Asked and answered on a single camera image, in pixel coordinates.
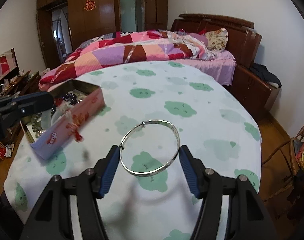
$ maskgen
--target pink bed sheet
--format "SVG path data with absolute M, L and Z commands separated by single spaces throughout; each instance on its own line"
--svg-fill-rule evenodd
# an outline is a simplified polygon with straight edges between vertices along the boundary
M 232 53 L 227 50 L 216 52 L 215 60 L 176 59 L 173 61 L 199 69 L 203 73 L 212 76 L 220 85 L 232 85 L 236 62 Z

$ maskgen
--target wooden wardrobe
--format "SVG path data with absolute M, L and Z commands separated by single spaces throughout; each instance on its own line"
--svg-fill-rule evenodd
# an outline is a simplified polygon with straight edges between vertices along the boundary
M 37 10 L 49 11 L 60 1 L 62 0 L 37 0 Z M 88 39 L 121 30 L 120 0 L 67 1 L 73 50 Z M 145 30 L 167 29 L 167 0 L 144 0 L 143 7 Z M 43 44 L 41 48 L 44 49 L 44 42 L 41 39 L 40 43 Z

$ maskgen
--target wooden headboard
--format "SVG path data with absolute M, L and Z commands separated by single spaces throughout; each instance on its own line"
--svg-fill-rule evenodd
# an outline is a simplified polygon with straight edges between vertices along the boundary
M 233 54 L 237 64 L 247 68 L 253 64 L 262 39 L 253 30 L 253 22 L 211 14 L 181 14 L 179 17 L 182 19 L 174 20 L 171 31 L 183 29 L 188 33 L 198 33 L 204 29 L 210 32 L 226 28 L 229 39 L 225 49 Z

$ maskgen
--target tablecloth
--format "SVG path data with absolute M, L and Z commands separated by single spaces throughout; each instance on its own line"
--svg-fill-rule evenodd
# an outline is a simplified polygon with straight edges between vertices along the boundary
M 4 183 L 5 193 L 25 222 L 54 174 L 76 176 L 106 156 L 112 145 L 138 123 L 172 122 L 181 145 L 206 167 L 223 176 L 245 174 L 258 191 L 261 136 L 241 104 L 211 76 L 174 62 L 138 62 L 86 73 L 79 80 L 100 85 L 106 106 L 72 141 L 48 161 L 33 153 L 24 137 Z M 127 141 L 124 162 L 136 171 L 155 169 L 175 152 L 175 137 L 160 125 L 148 125 Z M 82 239 L 76 200 L 71 199 L 75 239 Z M 188 240 L 201 201 L 189 191 L 180 161 L 160 174 L 138 178 L 118 166 L 110 192 L 98 207 L 110 240 Z M 224 239 L 228 197 L 223 197 L 217 239 Z

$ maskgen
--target blanket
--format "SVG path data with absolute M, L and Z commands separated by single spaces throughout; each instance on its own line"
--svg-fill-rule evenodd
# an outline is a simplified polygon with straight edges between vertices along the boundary
M 82 44 L 62 65 L 49 71 L 40 80 L 40 90 L 48 90 L 52 85 L 84 73 L 124 63 L 215 58 L 214 53 L 202 41 L 188 34 L 143 31 L 126 34 L 119 32 L 112 36 L 105 39 L 104 35 Z

